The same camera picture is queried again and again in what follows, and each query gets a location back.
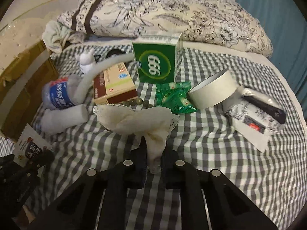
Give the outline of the masking tape roll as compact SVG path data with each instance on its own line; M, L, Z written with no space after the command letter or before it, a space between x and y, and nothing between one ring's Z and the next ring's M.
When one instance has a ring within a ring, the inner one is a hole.
M226 100L237 87L230 71L224 69L194 86L189 90L188 96L198 110L204 110Z

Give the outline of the checkered bed sheet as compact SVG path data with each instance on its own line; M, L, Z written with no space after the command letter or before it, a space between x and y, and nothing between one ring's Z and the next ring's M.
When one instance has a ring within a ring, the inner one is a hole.
M234 79L280 103L286 124L273 135L265 152L258 151L234 130L221 105L181 115L168 143L197 169L221 170L279 229L287 229L306 202L306 126L302 108L284 77L264 56L222 53L185 47L176 80L192 86L223 70ZM101 126L93 113L93 90L84 101L88 122L59 135L45 135L55 160L40 186L26 202L34 214L43 211L89 168L105 170L125 160L138 146Z

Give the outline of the white snack packet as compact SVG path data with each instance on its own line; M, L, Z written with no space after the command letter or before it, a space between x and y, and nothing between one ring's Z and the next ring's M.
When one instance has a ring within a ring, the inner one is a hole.
M52 145L43 139L29 124L26 124L14 149L14 162L24 167L27 162L44 150L52 150Z

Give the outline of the mint green towel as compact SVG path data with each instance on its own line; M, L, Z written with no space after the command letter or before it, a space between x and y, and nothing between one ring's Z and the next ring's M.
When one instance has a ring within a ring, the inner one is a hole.
M58 21L49 21L45 31L42 33L42 40L46 47L54 52L61 53L66 43L77 44L84 42L86 34L76 32Z

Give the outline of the floral duvet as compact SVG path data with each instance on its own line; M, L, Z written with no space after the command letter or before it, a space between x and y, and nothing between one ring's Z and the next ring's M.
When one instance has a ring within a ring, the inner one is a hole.
M138 37L180 32L183 40L216 44L266 57L273 45L258 19L231 0L78 0L58 21L97 36Z

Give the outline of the floral tissue pack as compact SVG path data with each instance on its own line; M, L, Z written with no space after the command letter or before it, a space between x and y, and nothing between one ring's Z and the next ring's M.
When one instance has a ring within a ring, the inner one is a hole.
M286 112L273 98L256 90L239 86L222 102L232 126L257 150L268 149L268 140L283 129Z

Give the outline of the brown beige medicine box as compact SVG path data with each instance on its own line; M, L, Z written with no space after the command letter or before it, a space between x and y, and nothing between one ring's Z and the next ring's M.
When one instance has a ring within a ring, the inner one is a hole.
M98 74L93 80L93 102L100 104L117 104L138 97L136 86L121 62Z

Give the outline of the plastic water bottle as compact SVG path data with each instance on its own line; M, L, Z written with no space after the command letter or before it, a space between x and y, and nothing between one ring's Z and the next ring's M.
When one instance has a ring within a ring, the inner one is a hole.
M42 88L44 107L50 110L62 110L78 105L73 97L81 79L80 76L71 74L46 83Z

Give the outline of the white curved tube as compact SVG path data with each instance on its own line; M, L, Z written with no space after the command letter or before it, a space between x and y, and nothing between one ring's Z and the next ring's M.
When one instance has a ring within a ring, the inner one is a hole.
M93 79L103 72L104 70L112 67L115 64L121 63L121 62L131 62L134 60L134 55L133 53L127 53L127 54L122 54L118 55L112 58L108 58L102 62L99 62L98 64L95 65L87 74L85 74L80 81L79 85L77 86L77 89L75 91L75 94L73 96L73 100L77 104L83 103L87 91L89 87L92 84Z

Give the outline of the white sock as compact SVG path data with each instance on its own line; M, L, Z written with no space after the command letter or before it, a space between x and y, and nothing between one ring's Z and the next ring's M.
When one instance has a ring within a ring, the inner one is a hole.
M46 109L41 119L41 130L49 135L55 135L87 121L88 111L83 104L63 110Z

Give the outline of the green 666 box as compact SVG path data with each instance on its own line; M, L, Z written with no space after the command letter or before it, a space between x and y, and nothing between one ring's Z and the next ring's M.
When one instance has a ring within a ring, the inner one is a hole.
M182 59L180 32L153 32L132 42L141 83L166 84L175 81Z

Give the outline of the cardboard box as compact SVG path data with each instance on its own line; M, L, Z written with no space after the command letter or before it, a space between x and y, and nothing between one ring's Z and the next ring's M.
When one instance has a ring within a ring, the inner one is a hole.
M42 88L58 78L42 40L47 21L14 21L1 31L1 136L16 142L42 102Z

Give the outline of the green sachet packet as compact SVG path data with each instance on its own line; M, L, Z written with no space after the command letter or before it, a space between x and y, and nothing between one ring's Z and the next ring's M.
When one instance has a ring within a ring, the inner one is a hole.
M169 108L175 115L189 114L197 108L189 101L187 93L191 89L189 81L156 85L156 106Z

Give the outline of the cream lace cloth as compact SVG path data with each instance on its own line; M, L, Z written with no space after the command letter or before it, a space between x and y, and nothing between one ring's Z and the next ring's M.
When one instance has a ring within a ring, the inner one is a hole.
M149 171L153 174L160 172L160 158L167 138L178 124L178 115L161 106L134 110L113 104L97 105L93 112L97 121L110 131L120 135L134 134L138 141L144 137Z

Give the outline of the teal curtain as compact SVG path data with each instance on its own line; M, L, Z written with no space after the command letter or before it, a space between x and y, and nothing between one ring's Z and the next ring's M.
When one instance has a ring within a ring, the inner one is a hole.
M293 0L236 0L259 19L273 44L270 61L306 112L306 19Z

